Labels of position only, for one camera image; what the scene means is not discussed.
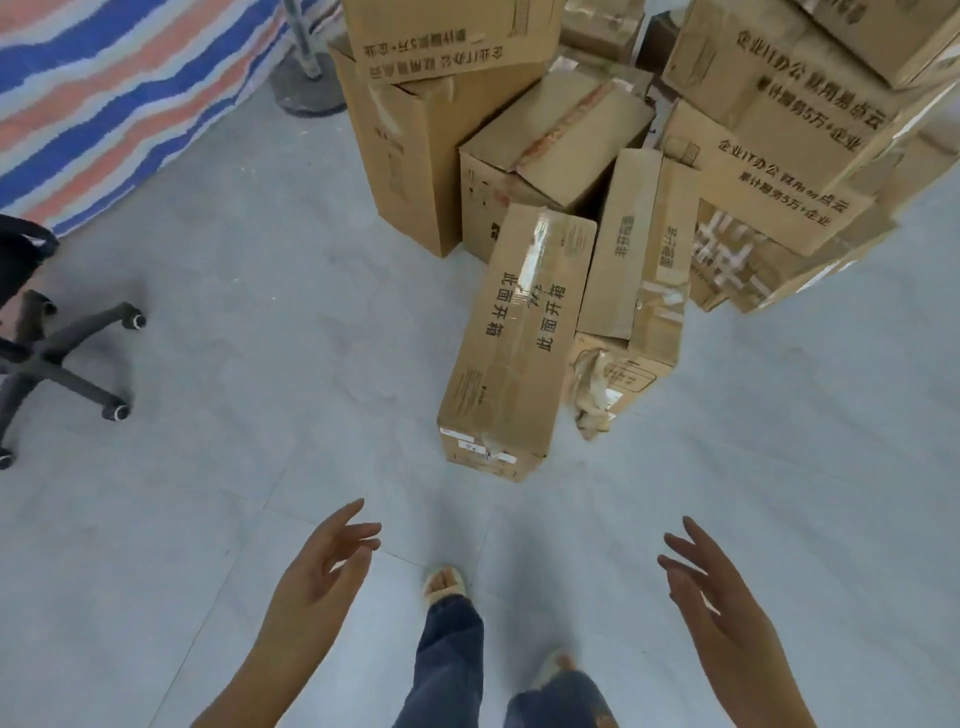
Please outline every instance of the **chair leg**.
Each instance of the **chair leg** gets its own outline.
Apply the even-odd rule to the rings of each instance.
[[[130,303],[120,303],[101,313],[85,316],[70,326],[50,334],[37,348],[45,358],[60,364],[69,353],[93,334],[117,321],[126,322],[138,315],[141,315],[138,308]]]
[[[27,395],[33,392],[38,384],[38,379],[24,375],[8,375],[3,380],[3,384],[0,384],[0,446],[7,436],[10,423],[13,422],[13,415],[16,414],[20,405],[27,399]],[[11,454],[8,450],[0,447],[0,455],[6,457]],[[4,469],[3,464],[0,463],[0,470],[2,469]]]
[[[30,349],[43,338],[43,315],[49,302],[46,296],[36,291],[24,292],[20,318],[16,322],[16,335],[13,338],[17,344]]]
[[[63,367],[48,361],[35,360],[31,363],[31,371],[37,377],[49,379],[56,382],[61,387],[66,387],[71,392],[75,392],[81,397],[95,402],[102,406],[106,411],[120,406],[126,406],[126,403],[116,395],[101,389],[93,382],[87,381],[82,376],[75,375]]]

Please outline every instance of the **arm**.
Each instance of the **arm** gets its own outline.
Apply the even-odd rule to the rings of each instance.
[[[816,728],[773,622],[707,532],[691,518],[684,528],[690,541],[664,540],[697,568],[666,556],[658,563],[720,704],[737,728]]]
[[[344,506],[313,532],[280,578],[250,655],[193,728],[273,728],[297,699],[380,548],[379,523],[348,524],[361,508],[362,499]]]

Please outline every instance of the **round pole base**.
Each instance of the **round pole base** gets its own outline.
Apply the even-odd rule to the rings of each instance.
[[[270,86],[281,109],[291,116],[319,118],[347,108],[333,59],[327,53],[314,54],[323,73],[311,79],[303,72],[297,54],[291,51],[270,74]]]

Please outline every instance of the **foot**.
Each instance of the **foot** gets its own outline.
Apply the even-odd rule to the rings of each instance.
[[[547,657],[546,661],[543,663],[543,667],[540,668],[540,673],[537,675],[537,679],[534,681],[533,689],[539,690],[540,688],[544,687],[561,672],[573,672],[576,669],[577,661],[569,652],[564,649],[558,649],[556,652],[551,652],[550,656]]]
[[[423,587],[423,598],[426,599],[427,607],[432,607],[445,596],[450,595],[467,595],[464,577],[453,567],[442,567],[433,571],[427,577]]]

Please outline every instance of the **jeans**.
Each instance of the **jeans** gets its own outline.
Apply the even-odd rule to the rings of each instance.
[[[483,698],[483,620],[463,596],[430,607],[417,647],[414,687],[394,728],[477,728]],[[505,728],[615,728],[583,672],[560,672],[510,701]]]

